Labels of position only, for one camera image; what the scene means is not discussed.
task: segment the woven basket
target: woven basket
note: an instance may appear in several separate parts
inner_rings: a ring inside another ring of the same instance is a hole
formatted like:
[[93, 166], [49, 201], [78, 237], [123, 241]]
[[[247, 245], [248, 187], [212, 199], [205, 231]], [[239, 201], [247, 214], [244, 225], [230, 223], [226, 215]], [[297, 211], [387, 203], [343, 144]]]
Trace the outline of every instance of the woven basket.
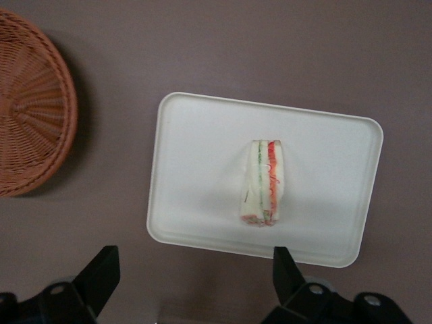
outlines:
[[28, 192], [57, 171], [77, 118], [72, 78], [57, 49], [0, 9], [0, 196]]

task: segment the white tray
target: white tray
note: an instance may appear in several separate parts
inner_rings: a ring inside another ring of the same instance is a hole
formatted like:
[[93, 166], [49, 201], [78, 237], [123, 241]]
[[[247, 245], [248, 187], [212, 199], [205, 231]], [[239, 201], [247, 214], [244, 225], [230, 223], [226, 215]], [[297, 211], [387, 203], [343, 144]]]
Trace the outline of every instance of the white tray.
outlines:
[[[239, 219], [252, 140], [281, 140], [280, 220]], [[360, 250], [383, 142], [369, 118], [175, 92], [159, 106], [147, 230], [157, 241], [345, 267]]]

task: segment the gray tabletop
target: gray tabletop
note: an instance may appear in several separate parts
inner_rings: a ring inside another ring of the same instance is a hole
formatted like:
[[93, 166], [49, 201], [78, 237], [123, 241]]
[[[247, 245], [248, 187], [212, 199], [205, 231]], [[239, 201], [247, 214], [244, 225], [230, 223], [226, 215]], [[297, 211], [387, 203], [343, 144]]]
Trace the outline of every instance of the gray tabletop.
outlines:
[[57, 45], [76, 83], [74, 147], [43, 186], [0, 200], [0, 291], [29, 298], [107, 244], [121, 281], [100, 323], [259, 323], [271, 260], [146, 231], [157, 109], [184, 91], [377, 120], [384, 144], [360, 255], [300, 265], [346, 297], [376, 291], [430, 322], [429, 1], [0, 1]]

